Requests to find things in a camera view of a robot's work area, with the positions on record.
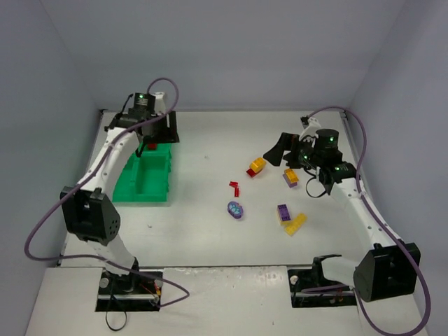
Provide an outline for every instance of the purple toy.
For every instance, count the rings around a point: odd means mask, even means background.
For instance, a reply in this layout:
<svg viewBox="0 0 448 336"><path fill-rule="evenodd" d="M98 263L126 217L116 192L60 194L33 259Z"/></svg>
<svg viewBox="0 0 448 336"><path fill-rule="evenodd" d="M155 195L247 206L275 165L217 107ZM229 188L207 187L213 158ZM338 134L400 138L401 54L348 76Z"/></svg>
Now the purple toy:
<svg viewBox="0 0 448 336"><path fill-rule="evenodd" d="M235 219L243 216L243 207L239 203L231 201L227 204L227 212Z"/></svg>
<svg viewBox="0 0 448 336"><path fill-rule="evenodd" d="M297 185L297 182L291 183L291 182L289 181L289 178L287 177L286 174L283 174L283 178L284 178L285 181L287 182L289 188L295 187L295 186Z"/></svg>
<svg viewBox="0 0 448 336"><path fill-rule="evenodd" d="M288 207L286 207L286 204L278 205L277 212L282 222L288 222L291 220L291 217L289 216Z"/></svg>

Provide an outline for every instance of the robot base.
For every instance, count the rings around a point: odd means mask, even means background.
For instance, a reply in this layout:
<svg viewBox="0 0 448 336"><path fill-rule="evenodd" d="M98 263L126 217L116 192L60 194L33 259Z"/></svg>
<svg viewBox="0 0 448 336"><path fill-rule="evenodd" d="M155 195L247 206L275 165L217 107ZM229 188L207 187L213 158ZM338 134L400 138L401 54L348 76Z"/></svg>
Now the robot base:
<svg viewBox="0 0 448 336"><path fill-rule="evenodd" d="M140 272L160 278L163 276L160 271ZM158 312L160 310L158 304L162 293L158 281L155 283L148 278L133 274L134 285L131 291L125 291L123 287L120 287L117 277L106 270L101 274L96 312L107 310L110 312Z"/></svg>

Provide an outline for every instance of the toy block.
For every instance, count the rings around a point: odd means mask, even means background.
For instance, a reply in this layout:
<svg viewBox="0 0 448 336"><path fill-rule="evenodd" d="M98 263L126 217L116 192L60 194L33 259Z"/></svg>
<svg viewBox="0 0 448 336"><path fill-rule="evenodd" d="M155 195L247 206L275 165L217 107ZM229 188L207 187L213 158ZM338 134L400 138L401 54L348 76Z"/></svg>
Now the toy block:
<svg viewBox="0 0 448 336"><path fill-rule="evenodd" d="M265 167L265 165L266 165L265 159L263 159L262 157L259 157L258 159L255 159L251 163L249 168L251 168L253 170L253 172L255 172L257 174L257 173L261 172L261 170Z"/></svg>
<svg viewBox="0 0 448 336"><path fill-rule="evenodd" d="M283 178L285 179L289 188L293 188L293 187L297 186L297 182L291 183L291 180L287 177L286 174L283 174Z"/></svg>
<svg viewBox="0 0 448 336"><path fill-rule="evenodd" d="M307 217L303 213L299 213L293 222L285 227L285 231L288 235L293 236L297 230L299 230L303 223L307 220Z"/></svg>
<svg viewBox="0 0 448 336"><path fill-rule="evenodd" d="M252 169L247 169L246 173L250 176L250 177L254 177L255 175L257 175L258 173L255 173Z"/></svg>
<svg viewBox="0 0 448 336"><path fill-rule="evenodd" d="M288 179L291 183L297 183L299 181L298 176L295 174L295 172L291 168L285 169L285 175L288 177Z"/></svg>
<svg viewBox="0 0 448 336"><path fill-rule="evenodd" d="M277 206L277 216L279 217L281 225L289 225L291 223L291 216L289 215L286 204L280 204Z"/></svg>

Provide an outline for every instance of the screw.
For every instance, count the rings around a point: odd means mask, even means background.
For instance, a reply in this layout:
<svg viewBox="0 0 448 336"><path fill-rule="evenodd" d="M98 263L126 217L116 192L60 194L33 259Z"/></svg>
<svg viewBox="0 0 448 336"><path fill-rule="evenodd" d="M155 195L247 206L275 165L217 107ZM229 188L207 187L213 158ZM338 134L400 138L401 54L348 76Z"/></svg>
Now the screw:
<svg viewBox="0 0 448 336"><path fill-rule="evenodd" d="M163 281L161 281L161 280L154 280L154 282L158 288L161 288L163 286Z"/></svg>
<svg viewBox="0 0 448 336"><path fill-rule="evenodd" d="M100 288L105 288L105 287L107 287L109 285L109 279L107 279L107 278L102 278L100 281L99 281L99 287Z"/></svg>
<svg viewBox="0 0 448 336"><path fill-rule="evenodd" d="M291 278L289 278L289 281L291 282L291 285L295 285L297 281L299 280L299 277L297 275L293 275Z"/></svg>

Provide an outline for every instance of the white table surface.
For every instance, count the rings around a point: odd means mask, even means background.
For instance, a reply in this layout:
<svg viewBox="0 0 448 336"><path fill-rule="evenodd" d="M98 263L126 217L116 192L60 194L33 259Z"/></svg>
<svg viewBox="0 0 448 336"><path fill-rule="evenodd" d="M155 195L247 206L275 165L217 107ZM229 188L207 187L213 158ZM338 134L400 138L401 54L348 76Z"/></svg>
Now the white table surface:
<svg viewBox="0 0 448 336"><path fill-rule="evenodd" d="M352 260L364 256L347 215L329 197L312 199L305 193L309 176L296 170L299 186L290 189L281 167L267 164L255 178L246 174L250 163L263 156L282 132L300 133L303 112L180 112L181 142L173 145L171 188L166 204L115 204L121 216L120 235L145 267L239 265L306 265L315 256L341 253ZM113 117L105 113L94 147L95 158L105 140L103 130ZM344 159L353 155L337 112L317 115L323 127L339 131ZM238 181L241 196L233 197L230 181ZM310 192L322 187L311 182ZM241 221L227 213L237 200L244 208ZM276 207L287 204L292 216L308 216L289 237L280 226ZM93 253L69 234L65 255ZM90 259L63 260L63 267L98 266Z"/></svg>
<svg viewBox="0 0 448 336"><path fill-rule="evenodd" d="M165 269L164 278L185 286L191 296L159 312L128 313L126 327L111 332L104 312L95 312L101 269L47 269L27 336L375 336L356 307L294 309L286 267ZM181 292L164 285L162 303ZM419 313L411 295L366 304L385 331L413 328ZM114 327L123 313L109 313ZM422 331L418 336L427 336Z"/></svg>
<svg viewBox="0 0 448 336"><path fill-rule="evenodd" d="M298 133L305 113L179 113L181 143L174 145L170 201L151 206L116 204L122 218L120 234L141 265L168 267L164 278L185 286L191 297L160 312L129 313L122 336L138 335L378 335L356 307L293 309L287 269L270 267L174 268L177 266L307 265L314 256L341 253L363 257L348 218L329 198L310 199L307 175L297 170L300 186L289 189L284 167L269 164L250 179L245 171L281 132ZM101 123L93 158L105 140ZM344 159L353 155L340 116L318 115L322 126L340 132ZM238 181L244 206L242 221L227 214L233 200L229 181ZM311 186L317 194L319 188ZM308 221L289 237L277 222L275 208L286 203L293 215ZM65 254L91 253L69 234ZM27 336L114 335L95 312L101 269L94 260L64 260L47 269L29 322ZM180 296L165 285L162 301ZM420 315L412 295L366 304L372 319L390 333L412 329ZM112 324L123 321L111 314ZM422 331L419 336L427 336Z"/></svg>

